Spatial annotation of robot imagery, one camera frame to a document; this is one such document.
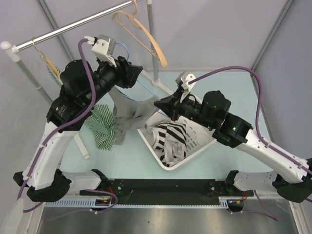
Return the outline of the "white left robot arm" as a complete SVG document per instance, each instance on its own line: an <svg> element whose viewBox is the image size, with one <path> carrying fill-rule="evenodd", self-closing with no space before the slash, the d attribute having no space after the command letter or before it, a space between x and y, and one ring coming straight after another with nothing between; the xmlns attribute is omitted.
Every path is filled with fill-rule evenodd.
<svg viewBox="0 0 312 234"><path fill-rule="evenodd" d="M115 61L116 65L110 65L99 60L98 69L87 72L83 60L77 59L68 63L61 73L63 85L47 113L36 155L26 170L13 176L19 186L28 188L27 196L32 202L56 202L75 192L87 195L92 190L102 195L107 191L107 177L98 169L69 173L58 166L69 143L91 115L92 91L88 75L93 80L95 101L99 101L114 86L133 87L143 70L142 66L133 65L122 56Z"/></svg>

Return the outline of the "grey tank top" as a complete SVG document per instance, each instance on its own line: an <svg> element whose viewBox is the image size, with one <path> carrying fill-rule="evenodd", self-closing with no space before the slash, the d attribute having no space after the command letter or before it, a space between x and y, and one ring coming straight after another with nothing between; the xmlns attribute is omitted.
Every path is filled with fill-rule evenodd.
<svg viewBox="0 0 312 234"><path fill-rule="evenodd" d="M153 96L144 101L134 101L126 97L116 87L112 88L109 95L114 102L113 117L116 132L115 145L124 143L126 132L135 129L144 129L147 120L156 112L154 106L160 98Z"/></svg>

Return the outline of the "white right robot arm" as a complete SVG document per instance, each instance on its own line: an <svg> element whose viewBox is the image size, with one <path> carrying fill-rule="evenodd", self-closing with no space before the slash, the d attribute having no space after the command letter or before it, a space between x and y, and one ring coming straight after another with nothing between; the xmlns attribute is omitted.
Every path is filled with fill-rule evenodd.
<svg viewBox="0 0 312 234"><path fill-rule="evenodd" d="M260 138L250 123L228 112L231 102L220 91L207 92L201 103L192 94L184 99L181 96L182 91L177 90L154 105L172 121L185 117L212 131L220 144L245 152L272 169L264 173L230 171L224 182L229 195L260 190L301 203L312 194L312 176L308 172L312 161L283 157L285 150Z"/></svg>

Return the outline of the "black white striped tank top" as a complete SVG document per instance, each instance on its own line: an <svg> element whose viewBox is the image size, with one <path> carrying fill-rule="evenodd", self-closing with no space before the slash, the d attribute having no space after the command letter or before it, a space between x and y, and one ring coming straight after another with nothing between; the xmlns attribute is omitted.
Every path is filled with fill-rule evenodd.
<svg viewBox="0 0 312 234"><path fill-rule="evenodd" d="M148 128L153 134L152 149L160 152L160 162L173 167L186 158L186 125L179 122L163 121Z"/></svg>

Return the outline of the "blue wire hanger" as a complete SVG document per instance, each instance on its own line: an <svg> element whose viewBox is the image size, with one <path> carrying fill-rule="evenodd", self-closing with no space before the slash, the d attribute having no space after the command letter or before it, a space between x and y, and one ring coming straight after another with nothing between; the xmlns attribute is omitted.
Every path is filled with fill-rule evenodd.
<svg viewBox="0 0 312 234"><path fill-rule="evenodd" d="M117 42L116 45L120 45L120 46L122 46L122 47L126 50L126 52L127 52L127 57L126 57L126 58L129 59L129 57L130 57L130 51L129 51L129 49L127 48L127 46L126 46L125 44L121 43L121 42ZM141 85L141 86L142 86L145 90L147 90L152 96L155 96L155 94L154 94L148 87L146 87L139 79L136 80L136 84Z"/></svg>

